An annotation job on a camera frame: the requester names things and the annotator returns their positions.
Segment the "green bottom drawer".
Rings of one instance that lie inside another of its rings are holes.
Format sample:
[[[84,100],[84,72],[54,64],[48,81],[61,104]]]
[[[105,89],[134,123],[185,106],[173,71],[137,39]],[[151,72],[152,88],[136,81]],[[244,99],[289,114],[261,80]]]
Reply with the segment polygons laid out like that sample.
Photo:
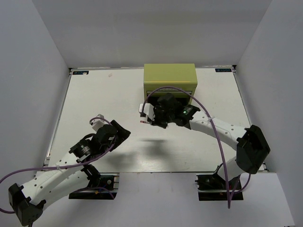
[[[164,97],[166,94],[162,95],[152,95],[151,97],[148,98],[148,103],[152,104],[153,106],[158,105],[158,99],[160,97]],[[175,99],[180,102],[182,105],[187,105],[189,104],[190,97],[185,97],[185,95],[177,94],[176,96],[174,95]]]

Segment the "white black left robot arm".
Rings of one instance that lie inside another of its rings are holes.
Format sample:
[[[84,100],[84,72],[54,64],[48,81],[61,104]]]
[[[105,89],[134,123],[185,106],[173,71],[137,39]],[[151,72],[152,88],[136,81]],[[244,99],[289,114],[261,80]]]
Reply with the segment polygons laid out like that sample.
[[[22,226],[32,226],[47,207],[62,197],[103,186],[92,162],[116,149],[131,133],[115,120],[96,117],[90,124],[94,133],[80,139],[49,170],[22,185],[9,187],[9,203]]]

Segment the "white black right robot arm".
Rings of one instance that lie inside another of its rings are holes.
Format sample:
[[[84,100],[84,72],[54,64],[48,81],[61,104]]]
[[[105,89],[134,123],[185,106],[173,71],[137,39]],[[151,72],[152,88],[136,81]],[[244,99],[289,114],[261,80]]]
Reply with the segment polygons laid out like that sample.
[[[156,105],[145,104],[142,110],[153,126],[165,129],[174,123],[209,135],[235,150],[236,155],[223,160],[213,174],[218,188],[226,188],[232,179],[243,173],[256,174],[270,153],[269,144],[258,126],[242,127],[212,118],[199,107],[181,104],[171,93],[159,97]]]

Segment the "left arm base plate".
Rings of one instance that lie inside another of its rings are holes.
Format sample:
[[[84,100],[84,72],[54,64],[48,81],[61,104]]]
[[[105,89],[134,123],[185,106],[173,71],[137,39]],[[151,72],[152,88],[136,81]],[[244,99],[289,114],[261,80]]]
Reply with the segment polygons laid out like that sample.
[[[101,174],[85,189],[69,194],[71,200],[114,200],[119,187],[119,174]]]

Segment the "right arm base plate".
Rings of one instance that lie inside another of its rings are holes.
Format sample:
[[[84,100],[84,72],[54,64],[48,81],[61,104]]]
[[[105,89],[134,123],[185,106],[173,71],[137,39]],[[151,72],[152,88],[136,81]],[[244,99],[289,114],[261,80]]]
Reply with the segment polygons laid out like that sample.
[[[235,177],[229,181],[229,192],[235,188],[232,201],[244,200],[242,192],[237,192],[242,189],[241,183]],[[197,184],[199,201],[227,201],[227,192],[225,181],[220,177],[209,175],[196,175],[195,183]]]

